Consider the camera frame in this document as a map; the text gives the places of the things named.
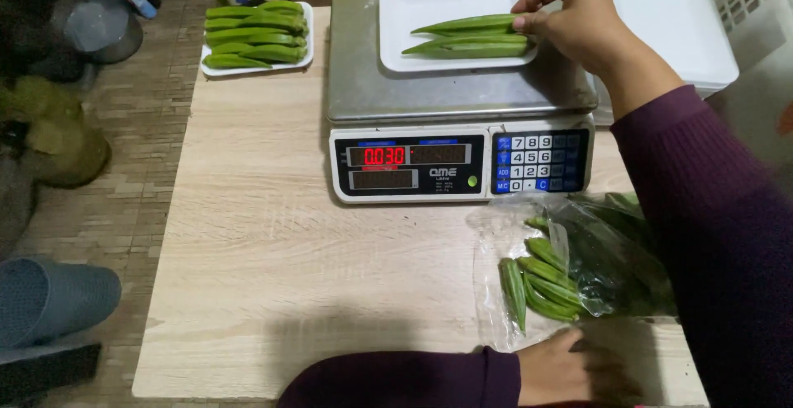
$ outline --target wood grain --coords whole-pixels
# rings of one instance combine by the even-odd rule
[[[274,399],[303,368],[339,353],[479,343],[477,232],[465,220],[481,205],[345,206],[328,186],[330,8],[315,12],[324,31],[305,73],[199,73],[138,397]],[[591,189],[630,190],[609,133],[596,137]],[[690,390],[696,373],[695,383],[677,375],[691,362],[679,327],[659,332],[650,346],[669,348],[640,353],[659,355],[664,377],[671,370],[664,400],[701,403]]]

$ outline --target white foam tray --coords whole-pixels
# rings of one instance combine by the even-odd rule
[[[689,84],[720,90],[738,65],[713,0],[614,0],[617,13]]]
[[[402,55],[414,45],[432,40],[428,33],[411,35],[416,28],[452,19],[484,14],[509,13],[518,0],[380,0],[380,60],[392,71],[445,71],[453,69],[499,68],[528,64],[537,48],[523,57],[484,59],[427,59]]]
[[[314,9],[312,9],[311,5],[308,4],[307,2],[298,2],[298,4],[303,6],[303,17],[305,18],[306,22],[309,24],[309,34],[305,37],[305,48],[306,50],[308,50],[308,52],[306,53],[305,58],[303,58],[303,60],[300,63],[273,64],[273,67],[270,69],[267,68],[212,69],[204,65],[204,58],[212,54],[212,49],[209,48],[208,45],[204,44],[201,49],[201,70],[204,73],[204,75],[206,76],[239,75],[239,74],[247,74],[247,73],[255,73],[255,72],[269,72],[269,71],[278,71],[282,69],[302,68],[304,66],[309,65],[312,59],[314,59]]]

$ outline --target price computing scale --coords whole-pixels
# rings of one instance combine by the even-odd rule
[[[346,203],[483,201],[589,183],[591,77],[543,43],[529,65],[393,72],[377,0],[333,0],[327,118],[333,189]]]

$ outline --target purple sweater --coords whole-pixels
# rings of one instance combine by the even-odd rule
[[[612,127],[661,245],[713,406],[793,406],[793,206],[693,87]],[[514,354],[371,352],[321,361],[279,408],[515,408]]]

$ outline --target clear plastic bag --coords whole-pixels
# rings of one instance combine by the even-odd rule
[[[507,310],[498,263],[528,256],[524,240],[546,237],[567,267],[592,317],[673,316],[669,278],[658,261],[649,226],[635,195],[564,196],[523,193],[494,199],[473,217],[481,229],[474,255],[474,289],[480,337],[499,351],[540,342],[565,325],[527,309],[521,332]],[[526,220],[541,218],[547,229]]]

